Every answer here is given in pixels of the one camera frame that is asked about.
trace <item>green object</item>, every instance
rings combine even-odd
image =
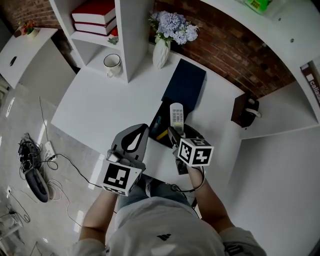
[[[26,34],[29,35],[32,31],[34,31],[34,29],[35,29],[34,27],[28,27]]]
[[[244,0],[244,2],[258,14],[264,13],[268,8],[268,4],[271,3],[270,0]]]
[[[116,45],[119,41],[119,37],[118,36],[115,36],[115,37],[112,37],[112,38],[109,38],[108,42],[113,44],[113,45]]]

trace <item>jeans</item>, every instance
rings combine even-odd
[[[147,176],[142,174],[140,180],[133,188],[129,196],[119,195],[118,199],[118,211],[125,206],[139,202],[141,200],[149,198],[146,194],[146,178]],[[153,179],[149,185],[151,197],[161,197],[170,199],[186,206],[191,207],[188,200],[184,197],[181,192],[171,190],[171,185],[168,185],[158,179]]]

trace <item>blue flowers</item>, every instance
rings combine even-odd
[[[157,39],[176,41],[178,45],[184,45],[187,41],[194,41],[198,37],[198,26],[186,22],[183,15],[167,11],[153,12],[150,19],[151,27],[156,31]]]

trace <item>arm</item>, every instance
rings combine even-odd
[[[105,244],[107,229],[114,214],[117,198],[118,195],[115,193],[101,191],[84,217],[79,241],[92,238]]]
[[[187,166],[192,186],[198,187],[202,182],[202,175],[198,169]],[[195,198],[202,216],[202,220],[212,226],[218,233],[234,227],[229,219],[225,206],[212,190],[207,180],[201,188],[196,190]]]

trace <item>power strip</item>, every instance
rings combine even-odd
[[[51,141],[48,141],[46,144],[44,144],[44,146],[45,146],[46,155],[48,156],[48,158],[50,158],[56,154],[54,151],[54,147],[52,146]],[[57,159],[57,156],[52,158],[52,161],[55,161],[56,159]]]

